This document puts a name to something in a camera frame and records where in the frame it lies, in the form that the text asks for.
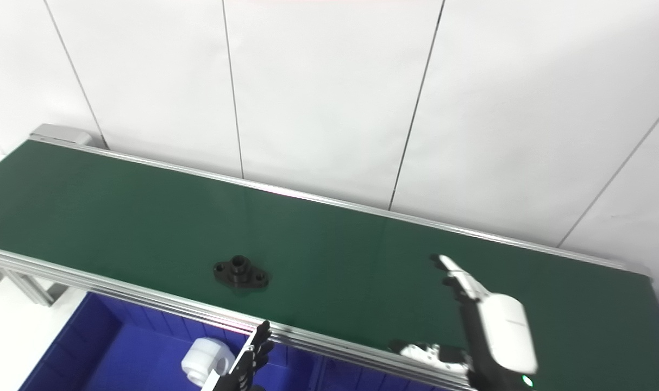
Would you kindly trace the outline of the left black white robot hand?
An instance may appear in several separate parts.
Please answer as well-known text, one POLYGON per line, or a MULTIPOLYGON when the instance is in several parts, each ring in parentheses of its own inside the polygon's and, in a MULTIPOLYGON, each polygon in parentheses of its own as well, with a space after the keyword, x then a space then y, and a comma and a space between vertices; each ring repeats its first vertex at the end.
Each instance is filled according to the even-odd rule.
POLYGON ((218 375, 213 371, 202 390, 264 390, 255 384, 255 374, 269 362, 269 353, 274 349, 271 325, 268 320, 259 324, 250 334, 245 345, 234 360, 230 370, 218 375))

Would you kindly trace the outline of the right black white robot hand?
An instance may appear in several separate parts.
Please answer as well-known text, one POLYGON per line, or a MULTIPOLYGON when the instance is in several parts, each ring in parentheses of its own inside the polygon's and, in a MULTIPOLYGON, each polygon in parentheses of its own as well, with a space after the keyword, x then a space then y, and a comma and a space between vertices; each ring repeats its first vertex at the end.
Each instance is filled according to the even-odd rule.
POLYGON ((468 349, 401 339, 391 340, 389 349, 438 371, 463 375, 478 390, 533 390, 538 362, 522 302, 490 292, 448 256, 433 254, 431 259, 446 273, 443 284, 459 302, 468 349))

